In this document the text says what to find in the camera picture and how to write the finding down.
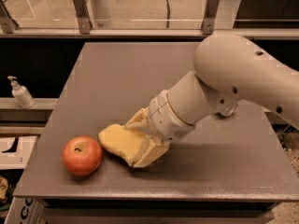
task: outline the box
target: box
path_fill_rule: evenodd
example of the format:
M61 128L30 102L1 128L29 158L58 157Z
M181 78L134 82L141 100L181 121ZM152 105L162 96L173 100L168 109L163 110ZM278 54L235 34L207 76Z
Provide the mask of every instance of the box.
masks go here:
M0 170L24 169L37 140L37 136L0 138ZM39 217L41 208L34 199L13 198L5 224L46 224Z

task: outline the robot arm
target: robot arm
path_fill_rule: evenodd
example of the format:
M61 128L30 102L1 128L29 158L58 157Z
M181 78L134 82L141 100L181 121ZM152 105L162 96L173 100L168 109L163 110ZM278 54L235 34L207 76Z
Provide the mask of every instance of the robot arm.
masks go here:
M138 158L130 165L151 164L170 143L195 129L199 120L216 113L231 115L240 99L269 109L299 129L298 87L297 71L246 38L211 35L196 49L194 72L158 94L149 107L139 110L124 126L129 130L148 129L144 138L147 142L142 142L136 152Z

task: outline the white spray bottle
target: white spray bottle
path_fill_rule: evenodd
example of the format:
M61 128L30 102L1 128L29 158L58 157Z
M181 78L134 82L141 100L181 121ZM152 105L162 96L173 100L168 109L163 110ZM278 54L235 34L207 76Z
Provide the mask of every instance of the white spray bottle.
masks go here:
M27 90L26 87L21 86L17 82L16 77L7 77L10 80L10 85L12 87L12 95L16 98L17 102L22 108L30 108L35 104L35 100Z

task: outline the white surface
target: white surface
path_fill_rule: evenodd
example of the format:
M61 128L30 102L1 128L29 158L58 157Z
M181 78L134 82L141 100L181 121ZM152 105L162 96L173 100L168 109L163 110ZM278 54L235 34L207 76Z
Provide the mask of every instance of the white surface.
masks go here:
M3 151L6 151L12 147L15 137L1 138L0 170L24 169L29 161L37 139L37 136L20 137L16 152L3 153Z

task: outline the red apple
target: red apple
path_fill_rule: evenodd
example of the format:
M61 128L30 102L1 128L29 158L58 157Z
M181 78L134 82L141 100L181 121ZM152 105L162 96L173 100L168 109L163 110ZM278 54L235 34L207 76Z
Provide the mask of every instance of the red apple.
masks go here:
M89 136L71 139L63 150L65 168L73 175L89 175L101 163L103 150L97 141Z

